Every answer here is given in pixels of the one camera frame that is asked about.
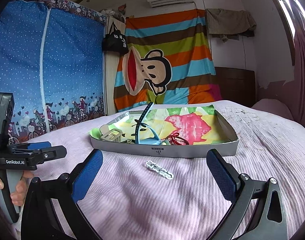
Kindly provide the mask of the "person's left hand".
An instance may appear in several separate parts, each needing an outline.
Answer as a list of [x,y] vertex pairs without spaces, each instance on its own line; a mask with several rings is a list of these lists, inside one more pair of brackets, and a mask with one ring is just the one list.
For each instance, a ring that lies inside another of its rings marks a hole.
[[[16,206],[22,206],[25,201],[25,196],[27,193],[28,185],[27,180],[33,178],[33,174],[30,171],[24,171],[22,178],[17,183],[15,191],[10,194],[11,201]],[[4,187],[4,183],[0,179],[0,190]]]

